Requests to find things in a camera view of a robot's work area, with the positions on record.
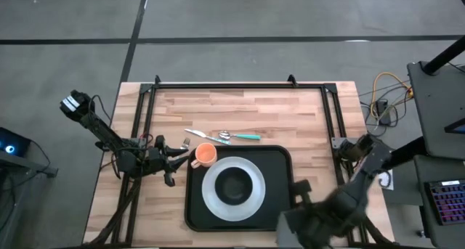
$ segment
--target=black metal frame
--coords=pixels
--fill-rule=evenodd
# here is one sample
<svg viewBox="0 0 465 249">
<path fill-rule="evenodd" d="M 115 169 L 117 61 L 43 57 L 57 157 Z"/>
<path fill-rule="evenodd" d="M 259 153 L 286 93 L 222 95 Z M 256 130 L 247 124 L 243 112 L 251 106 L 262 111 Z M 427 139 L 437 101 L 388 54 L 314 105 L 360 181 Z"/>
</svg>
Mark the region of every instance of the black metal frame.
<svg viewBox="0 0 465 249">
<path fill-rule="evenodd" d="M 147 115 L 145 119 L 143 133 L 142 133 L 142 135 L 146 134 L 145 137 L 148 138 L 147 134 L 150 132 L 150 122 L 151 122 L 151 117 L 153 114 L 153 108 L 155 104 L 155 92 L 157 89 L 318 89 L 320 90 L 321 97 L 322 97 L 323 109 L 325 113 L 325 121 L 326 121 L 326 126 L 328 129 L 329 143 L 331 143 L 331 139 L 336 137 L 336 135 L 334 133 L 334 128 L 333 128 L 333 120 L 331 117 L 328 94 L 331 94 L 333 98 L 333 103 L 334 103 L 334 107 L 336 111 L 336 120 L 337 120 L 337 124 L 339 127 L 340 136 L 341 137 L 347 136 L 345 127 L 344 127 L 344 119 L 342 118 L 339 95 L 337 92 L 336 84 L 334 83 L 297 83 L 296 79 L 292 75 L 289 76 L 288 82 L 283 82 L 283 83 L 161 83 L 160 78 L 156 76 L 155 83 L 143 83 L 140 85 L 136 113 L 134 114 L 134 123 L 132 127 L 131 138 L 137 137 L 137 133 L 139 131 L 140 116 L 142 114 L 142 103 L 144 102 L 145 94 L 150 93 L 150 98 L 149 98 L 148 107 L 147 107 Z M 336 159 L 336 156 L 334 155 L 335 152 L 331 144 L 330 144 L 330 148 L 331 148 L 331 153 L 333 155 L 333 164 L 334 164 L 334 170 L 336 173 L 336 181 L 338 185 L 342 185 L 344 184 L 344 177 L 343 177 L 343 172 L 341 169 L 341 161 L 339 159 Z M 354 173 L 352 170 L 352 167 L 347 167 L 347 168 L 350 168 L 347 174 L 351 176 Z M 123 177 L 123 181 L 121 184 L 118 207 L 121 205 L 121 203 L 124 201 L 124 198 L 126 197 L 126 194 L 129 189 L 129 184 L 130 184 L 129 177 L 125 175 Z M 139 199 L 139 190 L 137 191 L 137 194 L 135 195 L 132 201 L 132 204 L 131 204 L 128 226 L 126 229 L 126 237 L 125 237 L 124 242 L 123 243 L 119 242 L 120 233 L 121 233 L 121 222 L 120 222 L 117 224 L 116 228 L 114 229 L 110 244 L 106 244 L 107 246 L 113 245 L 115 246 L 114 248 L 120 248 L 123 246 L 127 247 L 128 245 L 132 244 L 132 238 L 134 234 L 134 224 L 135 224 L 135 219 L 137 215 L 138 199 Z M 359 230 L 360 230 L 361 243 L 369 244 L 367 229 L 364 226 L 359 226 Z M 357 243 L 358 245 L 360 244 L 360 242 L 354 241 L 353 233 L 349 233 L 347 235 L 347 241 L 348 241 L 348 246 L 352 246 L 355 243 Z"/>
</svg>

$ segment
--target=wire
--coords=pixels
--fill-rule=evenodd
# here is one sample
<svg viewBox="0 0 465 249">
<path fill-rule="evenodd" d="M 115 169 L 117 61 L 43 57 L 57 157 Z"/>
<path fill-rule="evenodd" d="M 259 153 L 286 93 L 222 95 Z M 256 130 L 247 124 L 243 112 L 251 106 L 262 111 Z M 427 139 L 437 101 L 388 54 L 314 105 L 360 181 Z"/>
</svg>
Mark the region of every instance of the wire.
<svg viewBox="0 0 465 249">
<path fill-rule="evenodd" d="M 366 123 L 368 118 L 370 117 L 370 106 L 367 105 L 366 103 L 363 103 L 363 102 L 360 102 L 360 104 L 363 105 L 363 107 L 367 107 L 368 108 L 368 113 L 367 115 L 365 116 L 365 125 L 367 126 L 376 126 L 375 124 L 369 124 L 369 123 Z M 371 136 L 376 136 L 376 137 L 379 137 L 379 136 L 382 136 L 386 133 L 387 131 L 387 128 L 386 127 L 383 127 L 383 131 L 380 133 L 380 134 L 375 134 L 373 132 L 370 132 L 370 130 L 367 128 L 366 131 L 371 135 Z"/>
<path fill-rule="evenodd" d="M 399 123 L 399 112 L 397 111 L 397 107 L 392 106 L 392 108 L 394 108 L 394 114 L 395 114 L 395 120 L 394 121 L 391 121 L 393 123 L 395 123 L 394 125 L 388 125 L 388 127 L 396 127 Z"/>
<path fill-rule="evenodd" d="M 393 73 L 391 72 L 382 72 L 382 73 L 379 73 L 376 77 L 375 77 L 375 80 L 373 81 L 373 92 L 371 94 L 371 104 L 370 104 L 370 114 L 371 116 L 373 116 L 374 118 L 376 118 L 376 115 L 375 115 L 375 112 L 373 111 L 373 107 L 375 105 L 375 99 L 376 99 L 376 85 L 378 83 L 378 80 L 380 77 L 382 77 L 383 75 L 390 75 L 391 77 L 395 78 L 397 81 L 399 81 L 399 83 L 401 83 L 403 85 L 404 88 L 406 88 L 407 90 L 409 90 L 410 86 L 407 85 L 405 82 L 401 81 L 399 77 L 397 77 L 396 75 L 394 75 Z"/>
<path fill-rule="evenodd" d="M 405 93 L 405 96 L 404 96 L 404 101 L 403 101 L 403 104 L 404 104 L 404 114 L 400 117 L 400 118 L 397 118 L 397 115 L 396 115 L 396 124 L 397 125 L 397 122 L 400 121 L 402 118 L 404 118 L 406 115 L 407 115 L 407 96 L 408 96 L 408 91 Z"/>
<path fill-rule="evenodd" d="M 359 96 L 359 97 L 362 97 L 362 96 L 365 96 L 365 95 L 371 94 L 371 93 L 373 93 L 373 92 L 378 92 L 378 91 L 380 91 L 380 90 L 383 90 L 383 89 L 388 89 L 388 88 L 390 88 L 390 87 L 393 87 L 393 86 L 396 86 L 396 85 L 400 85 L 400 84 L 402 84 L 402 83 L 409 82 L 409 81 L 410 81 L 410 80 L 401 81 L 401 82 L 398 82 L 398 83 L 392 84 L 392 85 L 390 85 L 390 86 L 385 86 L 385 87 L 382 87 L 382 88 L 380 88 L 380 89 L 377 89 L 377 90 L 374 90 L 374 91 L 368 91 L 368 92 L 366 92 L 366 93 L 359 94 L 358 96 Z"/>
<path fill-rule="evenodd" d="M 47 160 L 47 165 L 44 166 L 44 168 L 40 171 L 37 171 L 34 175 L 32 175 L 31 177 L 27 178 L 26 180 L 24 181 L 21 181 L 19 184 L 16 184 L 15 186 L 12 186 L 10 188 L 7 188 L 7 189 L 3 189 L 1 192 L 5 192 L 5 191 L 8 191 L 8 190 L 11 190 L 11 189 L 14 189 L 16 187 L 19 187 L 20 185 L 23 185 L 24 183 L 30 181 L 31 179 L 33 179 L 34 177 L 36 177 L 38 174 L 40 173 L 43 173 L 45 172 L 45 170 L 48 169 L 48 167 L 50 166 L 50 159 L 49 159 L 49 156 L 45 153 L 45 151 L 42 149 L 42 147 L 37 143 L 35 142 L 34 140 L 31 139 L 31 142 L 34 143 L 42 152 L 42 154 L 44 155 L 44 157 L 46 158 Z"/>
<path fill-rule="evenodd" d="M 142 135 L 139 136 L 139 138 L 142 139 L 145 135 L 146 135 L 146 134 L 142 134 Z M 151 143 L 151 142 L 153 141 L 153 138 L 154 138 L 154 137 L 153 137 L 152 134 L 148 134 L 148 136 L 149 136 L 149 140 L 148 140 L 147 143 L 149 144 L 149 143 Z M 105 167 L 111 165 L 113 162 L 115 162 L 115 161 L 110 161 L 110 162 L 106 163 L 105 165 L 100 166 L 99 171 L 101 171 L 101 170 L 104 169 Z"/>
<path fill-rule="evenodd" d="M 147 141 L 147 144 L 151 143 L 153 141 L 153 135 L 152 134 L 146 134 L 146 133 L 143 133 L 139 136 L 140 139 L 143 139 L 144 136 L 148 136 L 150 137 L 149 140 Z"/>
<path fill-rule="evenodd" d="M 404 114 L 404 116 L 406 115 L 406 111 L 407 111 L 407 104 L 406 104 L 406 102 L 407 102 L 407 95 L 410 94 L 410 93 L 409 93 L 410 90 L 411 90 L 410 88 L 407 89 L 407 90 L 405 91 L 405 93 L 403 94 L 403 95 L 404 95 L 404 101 L 403 101 L 403 103 L 405 104 L 405 114 Z M 387 107 L 387 109 L 377 118 L 377 120 L 376 120 L 376 126 L 379 126 L 379 121 L 380 121 L 386 114 L 388 114 L 388 111 L 389 111 L 392 107 L 395 107 L 395 105 L 398 105 L 398 103 L 402 103 L 402 102 L 397 102 L 397 100 L 398 100 L 399 98 L 401 98 L 401 97 L 402 97 L 402 94 L 399 95 L 399 96 L 394 100 L 394 104 L 391 104 L 389 107 Z"/>
<path fill-rule="evenodd" d="M 465 73 L 465 70 L 459 68 L 458 65 L 454 65 L 454 64 L 452 64 L 450 62 L 448 62 L 448 63 L 449 63 L 449 65 L 451 65 L 451 66 L 455 67 L 456 69 L 460 70 L 461 72 Z"/>
<path fill-rule="evenodd" d="M 108 163 L 106 163 L 105 165 L 103 165 L 103 166 L 100 167 L 100 171 L 101 171 L 104 167 L 111 165 L 112 168 L 113 168 L 113 172 L 115 173 L 115 176 L 118 177 L 118 179 L 121 179 L 121 176 L 119 175 L 119 172 L 118 172 L 118 166 L 116 165 L 116 160 L 118 159 L 117 154 L 118 154 L 120 151 L 123 151 L 123 150 L 139 150 L 139 151 L 141 151 L 141 152 L 145 152 L 145 151 L 149 150 L 149 148 L 147 148 L 147 147 L 143 147 L 143 148 L 142 148 L 142 147 L 122 147 L 122 148 L 120 148 L 120 149 L 117 149 L 117 150 L 115 150 L 115 152 L 112 152 L 112 153 L 111 153 L 110 162 L 108 162 Z M 140 169 L 140 170 L 141 170 L 140 174 L 141 174 L 141 177 L 142 177 L 142 174 L 143 174 L 143 171 L 142 171 L 143 168 L 142 168 L 142 166 L 141 166 L 141 169 Z"/>
<path fill-rule="evenodd" d="M 3 231 L 5 226 L 8 224 L 8 221 L 12 217 L 13 210 L 15 209 L 15 206 L 16 206 L 16 196 L 15 196 L 15 190 L 14 190 L 15 182 L 13 181 L 13 177 L 11 176 L 10 172 L 8 172 L 8 179 L 10 181 L 10 185 L 12 186 L 12 187 L 9 188 L 9 190 L 10 190 L 9 193 L 10 193 L 10 196 L 12 197 L 12 199 L 13 199 L 13 204 L 12 204 L 12 208 L 9 210 L 9 213 L 8 213 L 7 218 L 5 219 L 5 222 L 0 226 L 0 233 L 1 233 L 1 231 Z M 4 212 L 4 209 L 7 206 L 7 204 L 8 204 L 8 202 L 1 209 L 2 212 Z"/>
<path fill-rule="evenodd" d="M 98 98 L 98 99 L 99 99 L 99 102 L 100 102 L 100 107 L 102 107 L 102 111 L 103 111 L 103 112 L 104 112 L 104 114 L 107 116 L 108 120 L 109 120 L 109 121 L 111 121 L 111 118 L 110 118 L 110 116 L 108 115 L 107 111 L 106 111 L 106 110 L 105 110 L 105 108 L 103 107 L 103 102 L 102 102 L 102 99 L 101 99 L 101 98 L 100 98 L 100 96 L 99 96 L 99 95 L 97 95 L 97 94 L 96 94 L 96 95 L 94 95 L 94 96 L 92 96 L 92 98 L 91 98 L 91 99 L 90 99 L 90 101 L 89 101 L 89 113 L 92 111 L 92 110 L 90 109 L 90 107 L 91 107 L 91 104 L 92 104 L 92 103 L 93 103 L 93 101 L 94 101 L 94 98 Z"/>
<path fill-rule="evenodd" d="M 376 101 L 379 101 L 379 100 L 381 100 L 381 99 L 385 99 L 384 97 L 385 97 L 386 95 L 388 95 L 389 93 L 391 93 L 391 92 L 393 92 L 393 91 L 395 91 L 395 90 L 398 90 L 398 89 L 404 89 L 404 87 L 403 87 L 403 86 L 394 87 L 393 89 L 390 89 L 390 90 L 384 92 L 384 94 L 382 94 Z"/>
</svg>

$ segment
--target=fork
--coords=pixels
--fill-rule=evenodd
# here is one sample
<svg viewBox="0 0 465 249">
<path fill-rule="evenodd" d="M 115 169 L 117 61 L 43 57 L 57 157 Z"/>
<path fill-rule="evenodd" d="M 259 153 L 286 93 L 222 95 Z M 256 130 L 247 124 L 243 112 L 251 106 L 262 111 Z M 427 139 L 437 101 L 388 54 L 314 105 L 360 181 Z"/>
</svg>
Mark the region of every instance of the fork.
<svg viewBox="0 0 465 249">
<path fill-rule="evenodd" d="M 186 137 L 186 139 L 184 139 L 184 142 L 181 144 L 181 149 L 189 149 L 189 144 L 190 144 L 190 139 Z"/>
</svg>

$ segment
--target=light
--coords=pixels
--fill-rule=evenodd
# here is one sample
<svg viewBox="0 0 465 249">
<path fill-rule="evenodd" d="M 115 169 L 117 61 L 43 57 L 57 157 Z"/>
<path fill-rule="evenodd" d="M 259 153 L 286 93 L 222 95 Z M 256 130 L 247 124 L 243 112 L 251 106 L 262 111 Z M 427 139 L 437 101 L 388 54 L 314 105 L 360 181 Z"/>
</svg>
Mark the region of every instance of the light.
<svg viewBox="0 0 465 249">
<path fill-rule="evenodd" d="M 5 151 L 7 151 L 7 153 L 11 154 L 15 151 L 15 147 L 13 146 L 7 146 L 5 147 Z"/>
</svg>

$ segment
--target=keyboard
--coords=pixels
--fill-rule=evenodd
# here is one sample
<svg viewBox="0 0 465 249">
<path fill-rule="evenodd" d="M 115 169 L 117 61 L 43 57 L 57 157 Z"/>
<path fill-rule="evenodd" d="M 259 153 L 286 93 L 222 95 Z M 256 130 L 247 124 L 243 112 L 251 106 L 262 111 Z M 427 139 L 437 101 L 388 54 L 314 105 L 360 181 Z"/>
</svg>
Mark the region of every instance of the keyboard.
<svg viewBox="0 0 465 249">
<path fill-rule="evenodd" d="M 465 223 L 465 179 L 425 183 L 440 225 Z"/>
</svg>

